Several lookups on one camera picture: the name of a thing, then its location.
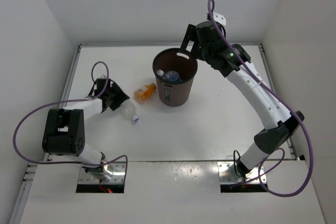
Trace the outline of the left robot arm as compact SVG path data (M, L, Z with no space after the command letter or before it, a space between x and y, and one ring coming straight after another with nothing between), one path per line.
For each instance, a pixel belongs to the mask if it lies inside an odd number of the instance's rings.
M45 153L69 156L82 164L83 170L100 182L113 178L112 165L103 165L106 156L85 140L85 121L106 109L116 110L129 96L111 79L94 81L83 101L48 111L42 148Z

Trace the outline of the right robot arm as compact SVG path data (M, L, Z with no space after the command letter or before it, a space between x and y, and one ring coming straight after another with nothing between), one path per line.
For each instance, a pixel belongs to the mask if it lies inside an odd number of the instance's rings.
M224 26L223 21L210 19L198 25L189 24L180 48L160 52L152 69L160 99L167 105L186 102L198 60L219 71L243 94L264 126L234 163L236 176L243 178L290 138L305 118L300 111L291 112L269 91L245 49L227 41Z

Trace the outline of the orange juice plastic bottle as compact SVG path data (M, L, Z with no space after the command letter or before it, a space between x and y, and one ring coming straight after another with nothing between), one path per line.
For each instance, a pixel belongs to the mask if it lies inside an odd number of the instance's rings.
M134 91L134 98L137 102L142 103L151 97L156 89L157 87L154 83L151 83L150 85L144 85Z

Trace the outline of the clear plastic bottle white cap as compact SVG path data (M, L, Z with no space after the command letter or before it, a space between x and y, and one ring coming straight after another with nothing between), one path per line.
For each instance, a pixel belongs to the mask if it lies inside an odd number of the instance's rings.
M140 119L135 105L129 99L120 104L118 111L125 120L131 122L132 124L138 123Z

